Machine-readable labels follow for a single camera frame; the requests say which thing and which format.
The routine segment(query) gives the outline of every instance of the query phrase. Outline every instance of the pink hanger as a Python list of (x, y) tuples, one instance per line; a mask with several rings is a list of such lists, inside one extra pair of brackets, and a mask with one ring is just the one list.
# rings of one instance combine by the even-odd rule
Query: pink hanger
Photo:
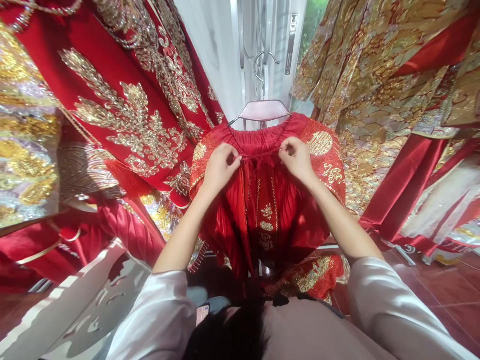
[[(257, 63), (259, 57), (264, 53), (265, 51), (259, 53), (255, 58), (255, 61), (253, 62), (255, 76), (262, 82), (263, 86), (265, 86), (264, 81), (257, 74), (257, 67), (255, 66), (255, 64)], [(280, 62), (277, 61), (277, 59), (271, 52), (269, 52), (268, 54), (272, 56), (276, 64), (280, 64)], [(230, 121), (227, 126), (231, 126), (238, 119), (266, 123), (289, 115), (291, 115), (290, 111), (288, 111), (283, 102), (281, 102), (280, 100), (265, 100), (264, 91), (262, 101), (250, 101), (242, 110), (240, 115), (235, 120)]]

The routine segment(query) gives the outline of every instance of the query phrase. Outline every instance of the scale pattern fabric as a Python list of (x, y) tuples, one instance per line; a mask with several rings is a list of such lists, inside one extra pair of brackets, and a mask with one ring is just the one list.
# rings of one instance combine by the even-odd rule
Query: scale pattern fabric
[(235, 147), (242, 165), (207, 214), (200, 237), (225, 256), (235, 276), (258, 273), (258, 260), (272, 269), (298, 264), (321, 245), (330, 229), (306, 189), (294, 179), (278, 157), (280, 145), (298, 137), (310, 146), (312, 165), (320, 180), (345, 204), (345, 175), (335, 133), (301, 114), (259, 131), (216, 127), (196, 147), (190, 196), (202, 186), (212, 152), (221, 143)]
[(62, 114), (28, 54), (0, 23), (0, 228), (59, 209)]
[[(445, 95), (439, 94), (437, 89), (446, 75), (452, 79), (452, 73), (448, 73), (449, 66), (456, 65), (458, 61), (450, 56), (434, 56), (436, 60), (421, 69), (409, 64), (426, 45), (469, 12), (474, 13), (475, 28), (478, 22), (478, 6), (475, 3), (329, 2), (291, 94), (303, 101), (310, 98), (316, 105), (312, 118), (338, 133), (345, 163), (347, 207), (356, 218), (360, 218), (366, 210), (424, 115), (423, 124), (417, 129), (419, 133), (449, 139), (457, 130), (440, 130), (442, 119), (448, 116), (435, 117), (435, 114), (450, 114), (449, 109), (452, 109), (454, 116), (464, 108), (460, 104), (456, 106), (459, 100), (465, 100), (467, 104), (477, 98), (474, 89), (477, 85), (473, 85), (478, 83), (474, 75), (479, 65), (475, 61), (478, 56), (473, 45), (475, 41), (468, 55), (469, 70), (454, 69), (458, 74), (454, 76), (460, 81), (457, 87), (468, 88), (468, 98), (460, 95), (452, 98), (453, 92), (449, 93), (445, 97), (450, 99), (450, 108), (435, 107), (432, 100), (439, 100)], [(462, 37), (456, 42), (462, 43)], [(425, 54), (425, 57), (429, 56), (432, 52)], [(442, 89), (451, 83), (445, 81)], [(473, 109), (465, 114), (468, 118), (465, 122), (476, 121)], [(443, 124), (453, 126), (448, 121)]]
[[(12, 24), (22, 11), (9, 5), (0, 17)], [(173, 1), (84, 1), (64, 17), (36, 11), (17, 37), (97, 147), (188, 204), (194, 147), (222, 119)]]

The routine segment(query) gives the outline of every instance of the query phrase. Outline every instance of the chinese wedding dress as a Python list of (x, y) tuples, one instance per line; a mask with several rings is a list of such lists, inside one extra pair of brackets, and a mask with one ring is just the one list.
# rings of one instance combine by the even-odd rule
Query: chinese wedding dress
[(190, 196), (202, 186), (215, 148), (235, 147), (242, 164), (206, 215), (200, 237), (219, 259), (228, 257), (239, 280), (258, 273), (259, 260), (279, 271), (298, 264), (329, 236), (317, 203), (278, 156), (280, 145), (297, 137), (310, 147), (313, 170), (343, 205), (345, 175), (336, 134), (323, 124), (294, 113), (278, 126), (237, 131), (222, 124), (195, 148)]

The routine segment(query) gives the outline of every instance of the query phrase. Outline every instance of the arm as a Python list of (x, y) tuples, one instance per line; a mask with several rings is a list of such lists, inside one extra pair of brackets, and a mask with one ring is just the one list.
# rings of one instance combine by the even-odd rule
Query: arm
[(365, 257), (384, 260), (370, 236), (315, 174), (308, 145), (296, 137), (289, 137), (281, 144), (278, 156), (288, 171), (300, 180), (315, 198), (333, 237), (351, 264)]
[[(228, 159), (231, 156), (236, 159), (228, 165)], [(153, 274), (187, 268), (194, 253), (205, 213), (240, 167), (241, 160), (242, 157), (231, 145), (223, 143), (215, 149), (206, 166), (203, 185), (158, 257), (153, 267)]]

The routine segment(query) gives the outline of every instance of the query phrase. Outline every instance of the metal hanger hook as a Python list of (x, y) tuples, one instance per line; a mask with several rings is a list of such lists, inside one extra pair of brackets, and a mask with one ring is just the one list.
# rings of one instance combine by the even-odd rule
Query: metal hanger hook
[[(265, 51), (261, 51), (255, 58), (255, 60), (253, 61), (253, 72), (255, 73), (255, 76), (258, 80), (261, 81), (261, 83), (263, 85), (265, 85), (265, 82), (260, 78), (259, 74), (257, 73), (257, 60), (263, 55), (265, 54)], [(275, 62), (275, 64), (277, 65), (280, 65), (280, 61), (277, 60), (277, 58), (275, 57), (275, 55), (270, 51), (268, 53), (268, 55), (270, 55), (272, 58), (273, 58), (273, 61)]]

